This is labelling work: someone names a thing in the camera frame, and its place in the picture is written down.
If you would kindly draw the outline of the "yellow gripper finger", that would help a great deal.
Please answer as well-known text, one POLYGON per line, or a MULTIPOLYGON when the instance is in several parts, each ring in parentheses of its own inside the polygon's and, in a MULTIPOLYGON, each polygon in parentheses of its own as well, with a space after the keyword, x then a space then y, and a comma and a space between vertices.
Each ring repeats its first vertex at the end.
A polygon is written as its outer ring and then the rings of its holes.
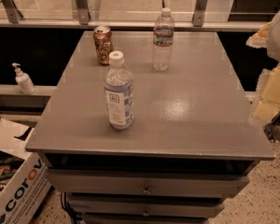
POLYGON ((250 36, 245 44, 251 48, 260 49, 267 47, 267 36, 270 28, 270 23, 265 24, 261 29, 256 33, 250 36))
POLYGON ((271 122, 280 112, 280 63, 273 69, 263 69, 256 87, 251 118, 271 122))

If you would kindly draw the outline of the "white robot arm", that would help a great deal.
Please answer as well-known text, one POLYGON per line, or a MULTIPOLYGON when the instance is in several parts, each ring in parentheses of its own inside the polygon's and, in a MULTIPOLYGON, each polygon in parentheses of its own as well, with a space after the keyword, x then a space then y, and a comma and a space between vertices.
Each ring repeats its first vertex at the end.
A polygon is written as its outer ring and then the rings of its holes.
POLYGON ((280 10, 270 22, 250 36, 246 44, 256 49, 266 48, 267 55, 278 61, 272 71, 263 70, 259 75, 257 97, 252 104, 251 118, 269 123, 280 112, 280 10))

